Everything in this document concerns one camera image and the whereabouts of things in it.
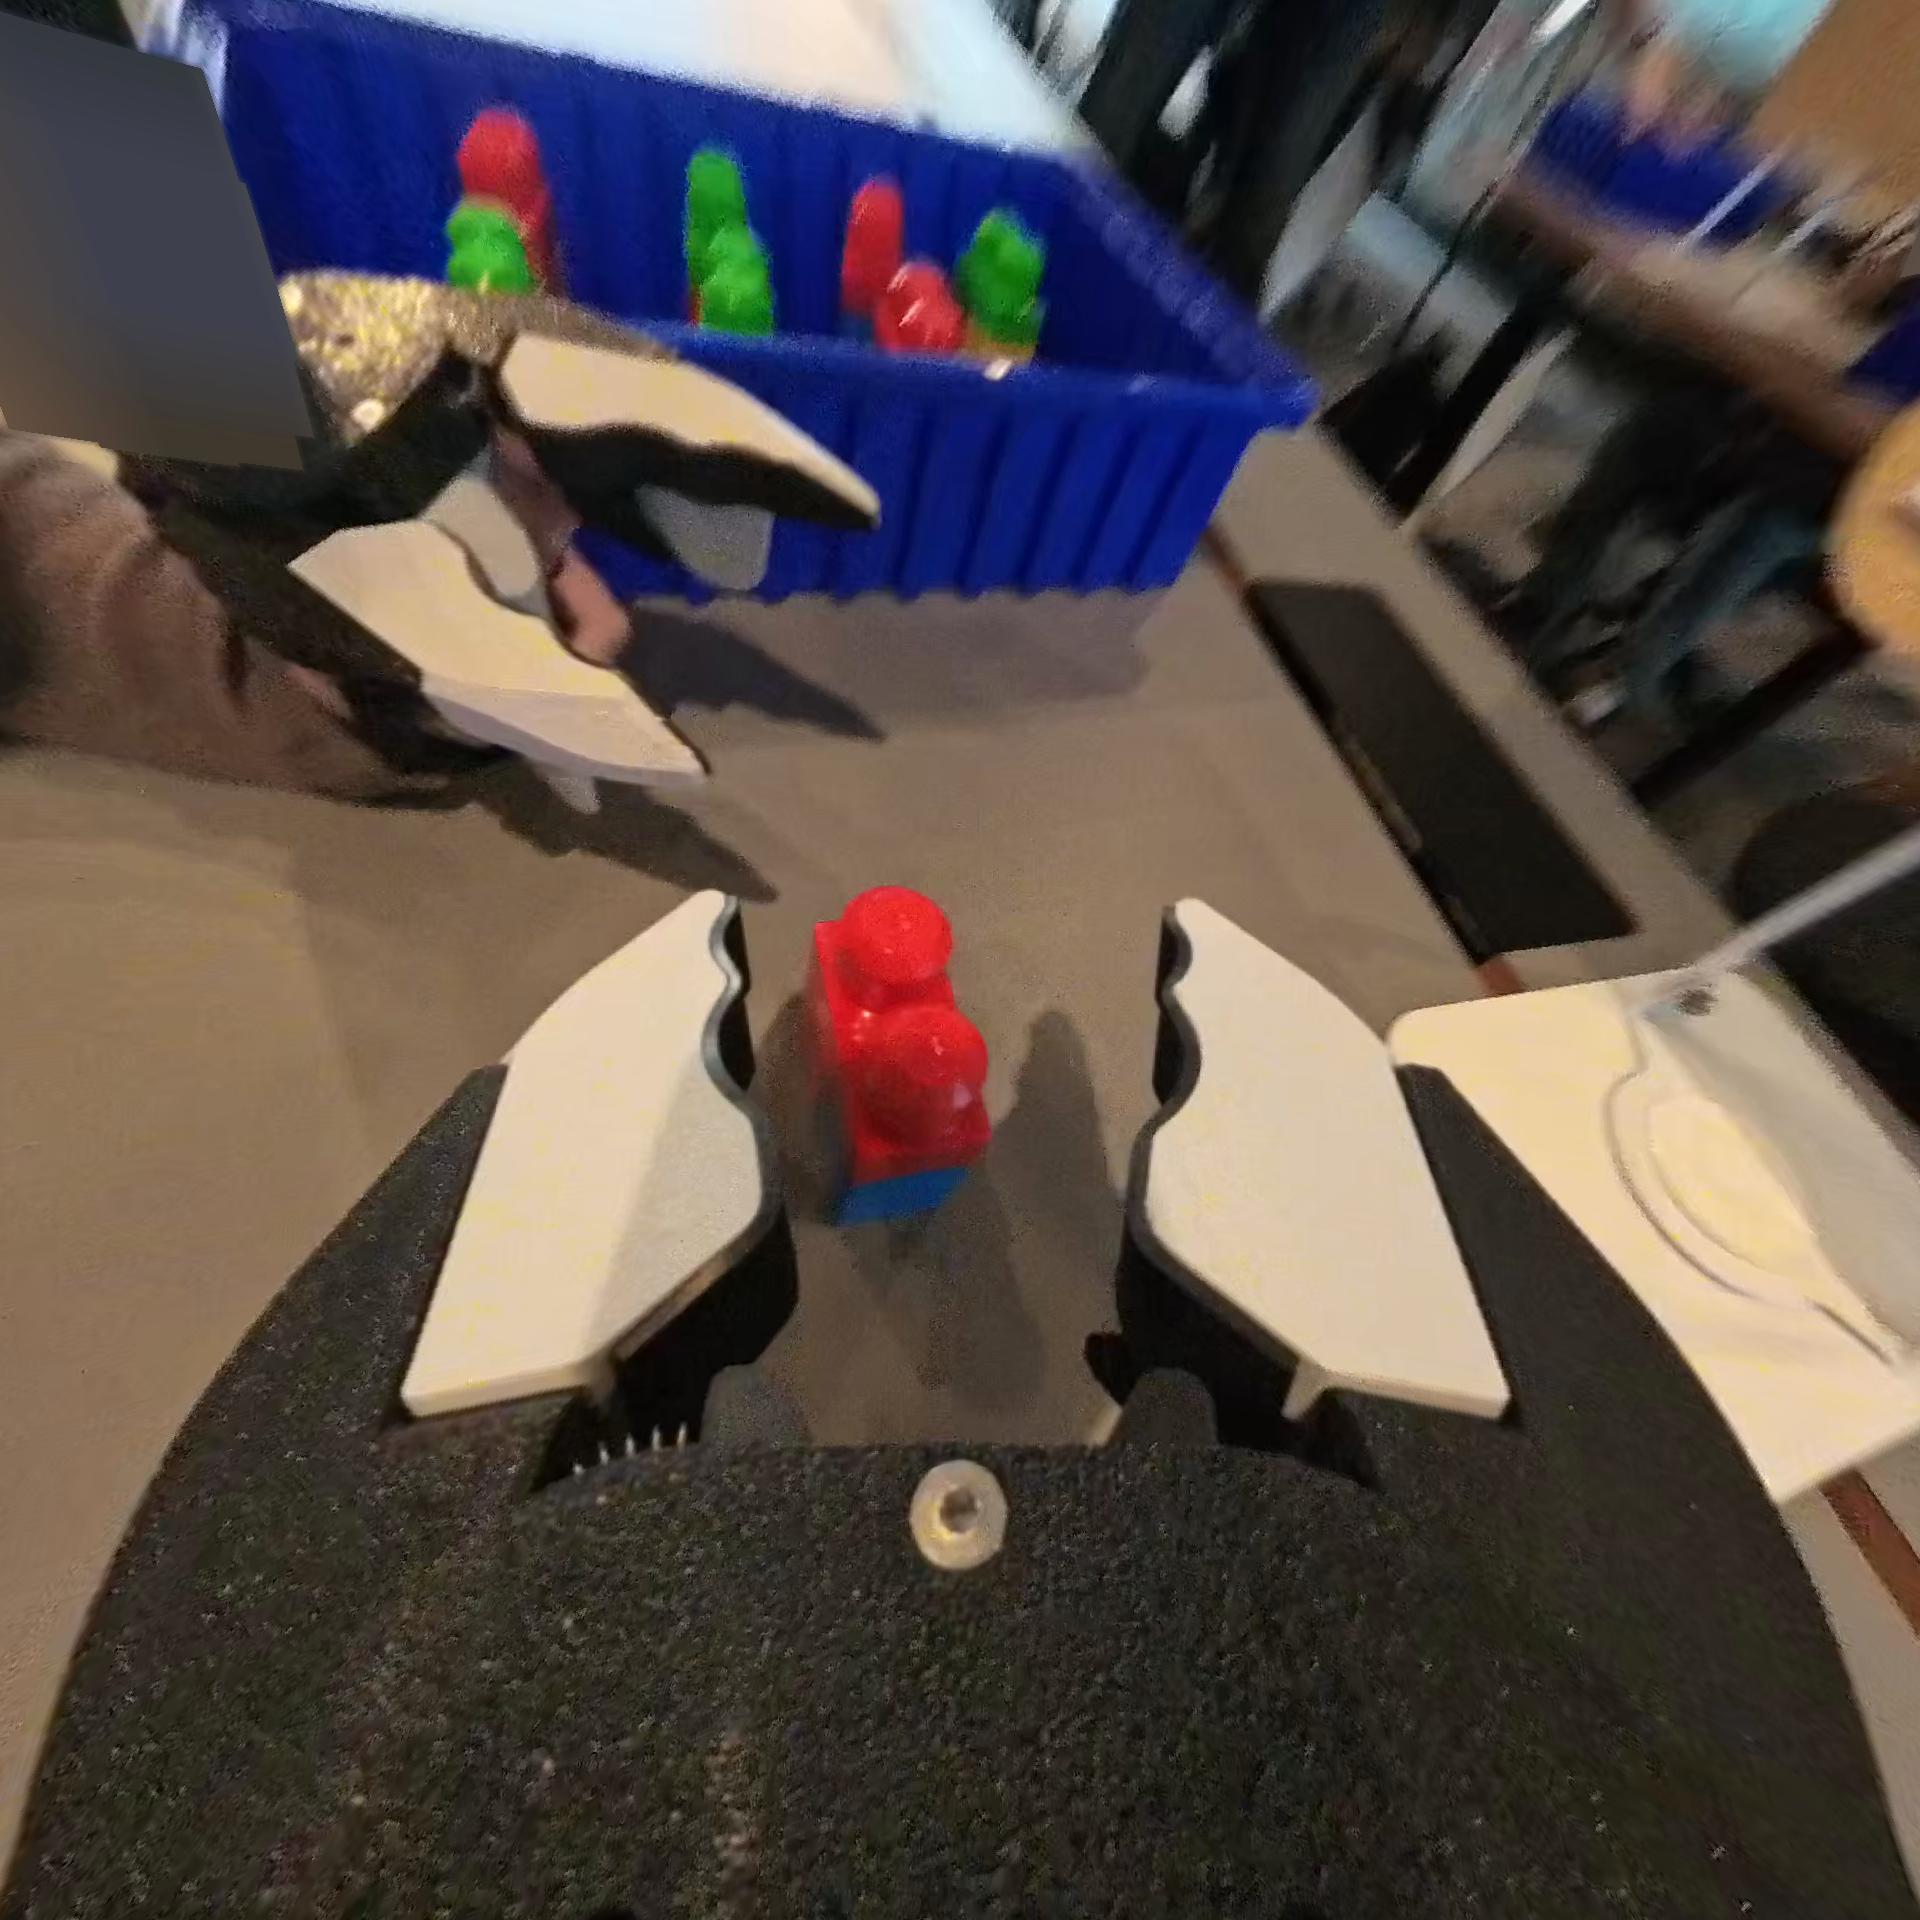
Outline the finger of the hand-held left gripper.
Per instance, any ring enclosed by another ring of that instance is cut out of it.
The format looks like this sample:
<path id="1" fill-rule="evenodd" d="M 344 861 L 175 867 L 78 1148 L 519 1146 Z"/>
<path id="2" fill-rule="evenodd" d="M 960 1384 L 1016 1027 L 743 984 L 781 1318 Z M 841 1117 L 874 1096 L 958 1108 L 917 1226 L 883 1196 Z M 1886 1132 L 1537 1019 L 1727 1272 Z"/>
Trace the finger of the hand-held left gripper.
<path id="1" fill-rule="evenodd" d="M 605 785 L 709 779 L 705 758 L 632 684 L 577 658 L 544 618 L 494 598 L 434 524 L 342 530 L 288 570 L 413 665 L 457 736 L 519 756 L 577 812 L 595 814 Z"/>
<path id="2" fill-rule="evenodd" d="M 879 492 L 781 411 L 674 356 L 525 331 L 497 416 L 578 524 L 713 590 L 754 590 L 781 521 L 881 528 Z"/>

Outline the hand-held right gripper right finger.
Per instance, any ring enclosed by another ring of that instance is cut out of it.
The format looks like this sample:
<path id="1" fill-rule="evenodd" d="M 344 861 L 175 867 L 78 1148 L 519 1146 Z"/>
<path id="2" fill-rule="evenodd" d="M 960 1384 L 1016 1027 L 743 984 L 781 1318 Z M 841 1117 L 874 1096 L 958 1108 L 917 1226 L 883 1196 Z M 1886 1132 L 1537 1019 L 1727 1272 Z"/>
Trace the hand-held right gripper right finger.
<path id="1" fill-rule="evenodd" d="M 1512 1386 L 1379 1033 L 1205 901 L 1162 936 L 1136 1245 L 1282 1365 L 1288 1421 L 1333 1395 L 1499 1421 Z"/>

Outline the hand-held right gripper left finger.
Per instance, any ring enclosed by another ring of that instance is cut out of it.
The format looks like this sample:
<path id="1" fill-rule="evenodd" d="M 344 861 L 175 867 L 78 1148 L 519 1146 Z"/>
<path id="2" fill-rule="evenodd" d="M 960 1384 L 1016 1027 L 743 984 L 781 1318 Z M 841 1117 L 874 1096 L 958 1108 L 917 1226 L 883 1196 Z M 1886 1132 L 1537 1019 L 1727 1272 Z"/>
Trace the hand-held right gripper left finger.
<path id="1" fill-rule="evenodd" d="M 723 1041 L 742 909 L 707 890 L 591 968 L 504 1056 L 400 1406 L 587 1393 L 754 1252 L 778 1150 Z"/>

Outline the blue block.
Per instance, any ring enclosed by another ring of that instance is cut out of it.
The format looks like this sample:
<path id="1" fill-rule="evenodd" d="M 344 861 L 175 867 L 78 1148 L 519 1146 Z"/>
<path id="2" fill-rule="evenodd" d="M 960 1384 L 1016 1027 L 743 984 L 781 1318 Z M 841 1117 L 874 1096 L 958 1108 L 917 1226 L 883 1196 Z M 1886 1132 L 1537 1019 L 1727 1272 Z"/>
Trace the blue block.
<path id="1" fill-rule="evenodd" d="M 937 1166 L 885 1180 L 847 1182 L 827 1202 L 826 1218 L 840 1229 L 904 1220 L 941 1210 L 969 1178 L 969 1166 Z"/>

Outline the blue plastic bin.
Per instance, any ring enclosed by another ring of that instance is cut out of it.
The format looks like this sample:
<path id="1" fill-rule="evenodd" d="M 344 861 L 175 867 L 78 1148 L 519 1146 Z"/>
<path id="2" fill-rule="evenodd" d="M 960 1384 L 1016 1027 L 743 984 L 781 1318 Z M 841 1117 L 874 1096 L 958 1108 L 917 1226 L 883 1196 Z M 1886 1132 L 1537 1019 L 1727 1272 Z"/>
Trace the blue plastic bin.
<path id="1" fill-rule="evenodd" d="M 1595 86 L 1546 112 L 1527 144 L 1527 168 L 1608 220 L 1705 250 L 1757 237 L 1808 186 L 1785 161 L 1747 148 L 1729 128 L 1633 128 L 1625 102 Z"/>
<path id="2" fill-rule="evenodd" d="M 763 601 L 1167 587 L 1254 438 L 1313 418 L 1309 373 L 1082 162 L 365 10 L 185 4 L 181 26 L 223 59 L 215 98 L 278 272 L 439 281 L 457 144 L 480 109 L 521 112 L 568 291 L 769 402 L 881 497 L 874 534 L 783 521 Z M 773 339 L 688 318 L 687 170 L 703 147 L 742 170 Z M 992 209 L 1035 233 L 1035 363 L 987 377 L 841 331 L 849 205 L 872 177 L 904 190 L 907 257 L 953 262 Z"/>

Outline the red two-stud block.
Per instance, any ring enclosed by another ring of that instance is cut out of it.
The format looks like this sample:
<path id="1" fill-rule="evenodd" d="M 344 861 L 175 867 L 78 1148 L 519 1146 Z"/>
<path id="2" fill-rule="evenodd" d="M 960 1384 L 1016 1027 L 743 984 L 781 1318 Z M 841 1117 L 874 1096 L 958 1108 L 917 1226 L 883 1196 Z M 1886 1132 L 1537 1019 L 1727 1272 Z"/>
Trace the red two-stud block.
<path id="1" fill-rule="evenodd" d="M 830 1200 L 847 1182 L 984 1160 L 991 1050 L 953 994 L 951 958 L 946 913 L 904 884 L 872 888 L 814 925 L 807 1080 Z"/>

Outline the person's left forearm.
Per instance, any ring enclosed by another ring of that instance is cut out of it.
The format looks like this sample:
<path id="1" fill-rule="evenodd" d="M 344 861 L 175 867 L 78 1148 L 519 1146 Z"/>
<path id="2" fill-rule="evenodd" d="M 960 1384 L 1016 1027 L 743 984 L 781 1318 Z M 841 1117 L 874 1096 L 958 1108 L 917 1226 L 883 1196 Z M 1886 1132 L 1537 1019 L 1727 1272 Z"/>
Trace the person's left forearm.
<path id="1" fill-rule="evenodd" d="M 117 616 L 138 510 L 59 441 L 3 435 L 3 729 L 8 746 L 123 758 L 138 721 Z"/>

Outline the white mat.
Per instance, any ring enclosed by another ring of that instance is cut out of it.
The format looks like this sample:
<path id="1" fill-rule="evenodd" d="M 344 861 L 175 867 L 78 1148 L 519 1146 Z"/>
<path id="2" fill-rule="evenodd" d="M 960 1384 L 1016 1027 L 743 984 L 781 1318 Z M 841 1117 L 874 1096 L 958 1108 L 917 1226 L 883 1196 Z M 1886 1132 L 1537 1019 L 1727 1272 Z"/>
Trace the white mat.
<path id="1" fill-rule="evenodd" d="M 1709 1283 L 1629 1196 L 1603 1105 L 1634 1064 L 1629 985 L 1650 976 L 1433 1005 L 1394 1024 L 1390 1056 L 1472 1260 L 1493 1260 L 1522 1428 L 1667 1501 L 1787 1504 L 1917 1442 L 1917 1374 Z"/>

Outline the black office chair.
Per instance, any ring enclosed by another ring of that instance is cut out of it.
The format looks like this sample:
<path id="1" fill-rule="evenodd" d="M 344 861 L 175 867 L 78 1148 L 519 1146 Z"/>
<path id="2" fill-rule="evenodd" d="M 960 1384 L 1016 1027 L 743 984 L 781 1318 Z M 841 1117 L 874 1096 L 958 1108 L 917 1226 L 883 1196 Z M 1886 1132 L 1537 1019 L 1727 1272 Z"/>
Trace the black office chair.
<path id="1" fill-rule="evenodd" d="M 1354 112 L 1472 42 L 1495 4 L 1121 3 L 1078 106 L 1139 197 L 1242 302 Z"/>

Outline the long office table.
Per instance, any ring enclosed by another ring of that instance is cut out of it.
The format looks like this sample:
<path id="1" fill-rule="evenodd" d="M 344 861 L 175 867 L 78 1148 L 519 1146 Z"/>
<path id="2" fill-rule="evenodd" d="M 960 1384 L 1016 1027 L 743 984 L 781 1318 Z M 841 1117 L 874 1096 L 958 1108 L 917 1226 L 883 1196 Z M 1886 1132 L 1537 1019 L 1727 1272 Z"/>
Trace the long office table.
<path id="1" fill-rule="evenodd" d="M 1853 465 L 1904 410 L 1882 390 L 1855 384 L 1858 347 L 1840 324 L 1801 330 L 1778 298 L 1742 294 L 1738 272 L 1667 243 L 1606 221 L 1557 195 L 1543 179 L 1506 179 L 1488 205 L 1491 226 L 1522 243 L 1567 283 L 1575 314 L 1591 324 L 1633 331 L 1753 398 L 1778 425 Z"/>

